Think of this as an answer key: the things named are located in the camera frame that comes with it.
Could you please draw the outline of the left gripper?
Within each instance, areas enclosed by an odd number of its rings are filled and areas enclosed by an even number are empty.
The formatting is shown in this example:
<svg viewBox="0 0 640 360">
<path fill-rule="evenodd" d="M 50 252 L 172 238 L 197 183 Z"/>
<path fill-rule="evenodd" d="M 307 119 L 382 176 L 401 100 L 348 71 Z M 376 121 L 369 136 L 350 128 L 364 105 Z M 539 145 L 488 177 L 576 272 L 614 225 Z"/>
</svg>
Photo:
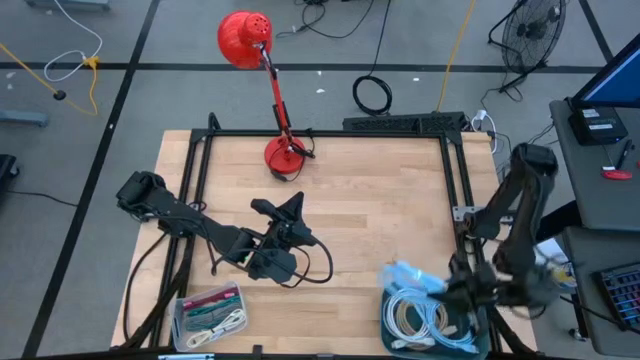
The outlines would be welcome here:
<svg viewBox="0 0 640 360">
<path fill-rule="evenodd" d="M 297 268 L 292 248 L 315 246 L 317 239 L 303 219 L 304 193 L 297 192 L 280 206 L 266 199 L 253 199 L 251 208 L 271 221 L 264 234 L 260 234 L 254 257 L 249 261 L 252 278 L 271 278 L 278 284 L 288 282 Z"/>
</svg>

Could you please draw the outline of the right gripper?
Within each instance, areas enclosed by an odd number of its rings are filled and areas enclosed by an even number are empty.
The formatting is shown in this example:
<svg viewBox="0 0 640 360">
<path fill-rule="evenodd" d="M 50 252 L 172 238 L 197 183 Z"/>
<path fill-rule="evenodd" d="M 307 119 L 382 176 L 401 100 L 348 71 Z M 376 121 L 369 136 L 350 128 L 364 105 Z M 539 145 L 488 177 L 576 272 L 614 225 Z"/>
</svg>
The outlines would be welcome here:
<svg viewBox="0 0 640 360">
<path fill-rule="evenodd" d="M 465 259 L 452 257 L 449 270 L 451 277 L 448 287 L 432 292 L 430 301 L 451 305 L 459 311 L 475 311 L 479 306 L 491 304 L 497 298 L 501 281 L 488 262 L 477 263 L 472 268 Z"/>
</svg>

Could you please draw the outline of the teal plastic bin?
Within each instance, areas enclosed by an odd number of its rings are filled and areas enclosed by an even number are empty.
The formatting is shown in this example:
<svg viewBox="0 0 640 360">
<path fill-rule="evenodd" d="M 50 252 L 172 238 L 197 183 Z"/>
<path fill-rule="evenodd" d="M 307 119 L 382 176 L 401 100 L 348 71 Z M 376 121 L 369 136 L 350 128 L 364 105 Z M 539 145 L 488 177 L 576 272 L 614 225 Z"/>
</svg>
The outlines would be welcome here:
<svg viewBox="0 0 640 360">
<path fill-rule="evenodd" d="M 380 305 L 383 347 L 400 360 L 485 360 L 489 337 L 475 316 L 429 300 L 427 287 L 384 286 Z"/>
</svg>

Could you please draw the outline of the white paper sheet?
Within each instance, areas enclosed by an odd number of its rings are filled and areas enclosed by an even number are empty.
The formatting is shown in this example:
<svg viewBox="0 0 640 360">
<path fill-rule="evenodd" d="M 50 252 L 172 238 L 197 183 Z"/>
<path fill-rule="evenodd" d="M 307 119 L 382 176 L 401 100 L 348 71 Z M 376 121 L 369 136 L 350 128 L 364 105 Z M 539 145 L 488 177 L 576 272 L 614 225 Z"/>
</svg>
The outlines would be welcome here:
<svg viewBox="0 0 640 360">
<path fill-rule="evenodd" d="M 544 240 L 533 247 L 535 264 L 549 269 L 560 269 L 571 265 L 571 261 L 555 238 Z"/>
</svg>

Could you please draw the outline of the round yellow blue disc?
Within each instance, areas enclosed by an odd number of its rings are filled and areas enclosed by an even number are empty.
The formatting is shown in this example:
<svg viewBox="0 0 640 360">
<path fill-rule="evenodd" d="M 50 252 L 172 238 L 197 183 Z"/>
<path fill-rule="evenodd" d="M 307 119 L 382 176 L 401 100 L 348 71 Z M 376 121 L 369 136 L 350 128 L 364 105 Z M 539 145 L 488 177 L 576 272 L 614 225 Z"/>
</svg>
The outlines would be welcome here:
<svg viewBox="0 0 640 360">
<path fill-rule="evenodd" d="M 551 275 L 554 283 L 562 290 L 573 291 L 577 287 L 573 265 L 570 262 L 552 265 Z"/>
</svg>

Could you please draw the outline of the black perforated panel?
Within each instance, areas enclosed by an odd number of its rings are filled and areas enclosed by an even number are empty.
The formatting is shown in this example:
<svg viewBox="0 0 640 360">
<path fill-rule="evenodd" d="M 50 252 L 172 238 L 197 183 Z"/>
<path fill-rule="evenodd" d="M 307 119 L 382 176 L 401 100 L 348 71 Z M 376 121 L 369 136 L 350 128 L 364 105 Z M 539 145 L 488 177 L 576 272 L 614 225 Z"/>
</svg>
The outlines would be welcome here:
<svg viewBox="0 0 640 360">
<path fill-rule="evenodd" d="M 465 120 L 466 117 L 463 112 L 352 117 L 343 119 L 343 129 L 349 131 L 440 133 L 445 131 L 460 131 Z"/>
</svg>

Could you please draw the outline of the grey desk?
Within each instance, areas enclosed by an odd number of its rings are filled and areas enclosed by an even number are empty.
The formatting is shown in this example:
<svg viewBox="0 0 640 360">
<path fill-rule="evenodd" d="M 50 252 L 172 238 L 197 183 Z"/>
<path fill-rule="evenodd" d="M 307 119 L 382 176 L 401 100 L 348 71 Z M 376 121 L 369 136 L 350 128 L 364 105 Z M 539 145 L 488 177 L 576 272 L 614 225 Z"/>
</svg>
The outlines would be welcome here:
<svg viewBox="0 0 640 360">
<path fill-rule="evenodd" d="M 572 260 L 580 304 L 610 316 L 605 300 L 592 278 L 596 271 L 640 263 L 640 232 L 595 231 L 570 227 L 563 232 L 566 252 Z M 640 356 L 640 335 L 621 331 L 617 325 L 582 310 L 588 337 L 602 355 Z"/>
<path fill-rule="evenodd" d="M 583 226 L 640 232 L 640 109 L 616 110 L 635 146 L 623 164 L 623 169 L 632 174 L 629 180 L 610 180 L 601 174 L 604 166 L 618 161 L 624 141 L 581 146 L 569 125 L 568 103 L 554 100 L 549 109 Z"/>
</svg>

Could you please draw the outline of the clear plastic container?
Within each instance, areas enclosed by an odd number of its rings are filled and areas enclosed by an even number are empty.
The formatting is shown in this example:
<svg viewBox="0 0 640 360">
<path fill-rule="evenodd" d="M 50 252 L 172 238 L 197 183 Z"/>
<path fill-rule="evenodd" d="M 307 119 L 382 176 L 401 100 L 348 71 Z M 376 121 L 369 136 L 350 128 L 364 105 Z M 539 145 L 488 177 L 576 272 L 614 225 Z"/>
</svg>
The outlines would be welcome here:
<svg viewBox="0 0 640 360">
<path fill-rule="evenodd" d="M 179 352 L 196 350 L 248 325 L 244 297 L 234 281 L 175 299 L 170 314 L 172 340 Z"/>
</svg>

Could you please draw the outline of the colourful backlit keyboard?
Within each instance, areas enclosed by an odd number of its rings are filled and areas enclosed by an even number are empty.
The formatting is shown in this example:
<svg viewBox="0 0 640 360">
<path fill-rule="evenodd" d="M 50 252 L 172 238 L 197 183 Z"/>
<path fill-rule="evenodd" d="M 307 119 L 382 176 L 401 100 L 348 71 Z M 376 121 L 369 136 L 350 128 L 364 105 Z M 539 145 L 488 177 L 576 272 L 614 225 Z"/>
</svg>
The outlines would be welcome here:
<svg viewBox="0 0 640 360">
<path fill-rule="evenodd" d="M 591 277 L 620 329 L 640 331 L 640 262 L 595 271 Z"/>
</svg>

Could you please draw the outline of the red desk lamp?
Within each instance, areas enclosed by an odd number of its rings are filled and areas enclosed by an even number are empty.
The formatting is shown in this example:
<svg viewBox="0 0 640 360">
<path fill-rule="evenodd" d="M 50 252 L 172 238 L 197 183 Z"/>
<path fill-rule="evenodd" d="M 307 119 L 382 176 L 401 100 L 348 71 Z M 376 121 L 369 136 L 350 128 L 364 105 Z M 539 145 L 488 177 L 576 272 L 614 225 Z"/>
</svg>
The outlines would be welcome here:
<svg viewBox="0 0 640 360">
<path fill-rule="evenodd" d="M 280 135 L 270 140 L 264 151 L 265 163 L 273 174 L 290 175 L 302 169 L 309 153 L 291 132 L 281 95 L 278 71 L 271 60 L 273 28 L 263 13 L 235 11 L 223 18 L 217 41 L 224 58 L 239 69 L 264 68 L 274 97 L 274 116 Z"/>
</svg>

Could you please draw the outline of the black pen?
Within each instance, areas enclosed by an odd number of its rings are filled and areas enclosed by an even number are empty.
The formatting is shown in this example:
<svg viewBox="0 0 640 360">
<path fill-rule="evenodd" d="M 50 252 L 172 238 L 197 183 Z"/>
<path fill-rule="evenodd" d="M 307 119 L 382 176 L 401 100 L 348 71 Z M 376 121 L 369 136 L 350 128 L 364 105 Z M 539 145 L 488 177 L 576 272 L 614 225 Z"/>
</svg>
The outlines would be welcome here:
<svg viewBox="0 0 640 360">
<path fill-rule="evenodd" d="M 633 140 L 632 139 L 628 139 L 625 142 L 623 150 L 622 150 L 622 152 L 620 154 L 620 157 L 619 157 L 619 159 L 618 159 L 618 161 L 617 161 L 617 163 L 615 165 L 615 168 L 617 170 L 621 170 L 622 169 L 626 158 L 628 157 L 629 153 L 633 150 L 633 148 L 634 148 Z"/>
</svg>

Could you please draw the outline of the computer monitor blue screen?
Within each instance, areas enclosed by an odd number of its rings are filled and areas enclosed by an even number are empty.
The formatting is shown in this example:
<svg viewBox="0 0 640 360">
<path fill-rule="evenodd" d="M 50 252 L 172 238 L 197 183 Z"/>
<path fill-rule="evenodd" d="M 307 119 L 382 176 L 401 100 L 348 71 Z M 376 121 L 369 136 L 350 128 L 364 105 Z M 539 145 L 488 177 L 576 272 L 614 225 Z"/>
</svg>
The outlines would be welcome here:
<svg viewBox="0 0 640 360">
<path fill-rule="evenodd" d="M 640 33 L 572 98 L 576 106 L 640 109 Z"/>
</svg>

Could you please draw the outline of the black floor fan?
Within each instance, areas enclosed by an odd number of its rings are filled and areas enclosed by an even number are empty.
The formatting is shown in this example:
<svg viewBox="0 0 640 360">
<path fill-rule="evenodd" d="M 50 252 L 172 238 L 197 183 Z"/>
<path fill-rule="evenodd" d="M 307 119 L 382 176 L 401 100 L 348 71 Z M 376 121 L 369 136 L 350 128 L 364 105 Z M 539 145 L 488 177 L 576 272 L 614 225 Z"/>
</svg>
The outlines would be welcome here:
<svg viewBox="0 0 640 360">
<path fill-rule="evenodd" d="M 501 50 L 508 72 L 517 77 L 501 85 L 505 93 L 547 66 L 566 20 L 567 0 L 516 0 L 488 33 L 488 44 Z"/>
</svg>

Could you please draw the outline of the black chair base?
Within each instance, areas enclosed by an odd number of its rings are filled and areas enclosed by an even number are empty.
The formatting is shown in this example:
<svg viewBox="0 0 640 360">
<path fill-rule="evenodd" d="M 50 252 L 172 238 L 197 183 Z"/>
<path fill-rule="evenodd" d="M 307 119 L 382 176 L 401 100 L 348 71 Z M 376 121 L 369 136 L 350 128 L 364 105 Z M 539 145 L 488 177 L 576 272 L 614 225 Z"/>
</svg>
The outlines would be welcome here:
<svg viewBox="0 0 640 360">
<path fill-rule="evenodd" d="M 20 174 L 17 158 L 9 154 L 0 154 L 0 182 L 12 179 Z"/>
</svg>

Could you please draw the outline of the black aluminium table frame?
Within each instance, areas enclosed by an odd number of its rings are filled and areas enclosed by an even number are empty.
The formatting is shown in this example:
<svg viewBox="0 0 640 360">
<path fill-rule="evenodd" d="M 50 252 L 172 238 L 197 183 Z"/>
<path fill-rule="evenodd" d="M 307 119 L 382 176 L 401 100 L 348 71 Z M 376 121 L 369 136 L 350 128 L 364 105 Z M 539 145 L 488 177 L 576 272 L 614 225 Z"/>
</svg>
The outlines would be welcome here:
<svg viewBox="0 0 640 360">
<path fill-rule="evenodd" d="M 187 290 L 195 293 L 227 282 L 245 297 L 248 324 L 207 345 L 216 354 L 381 355 L 378 284 L 381 269 L 396 260 L 439 277 L 457 244 L 456 205 L 485 200 L 497 179 L 483 133 L 459 140 L 443 134 L 318 130 L 307 135 L 316 156 L 291 183 L 272 177 L 263 160 L 265 132 L 217 133 L 210 157 L 189 147 L 190 132 L 165 132 L 155 169 L 171 191 L 201 193 L 206 214 L 236 226 L 264 230 L 252 199 L 282 203 L 303 192 L 303 215 L 319 244 L 298 257 L 308 280 L 286 289 L 252 280 L 237 268 L 210 267 L 198 242 Z M 193 153 L 194 170 L 184 171 Z"/>
</svg>

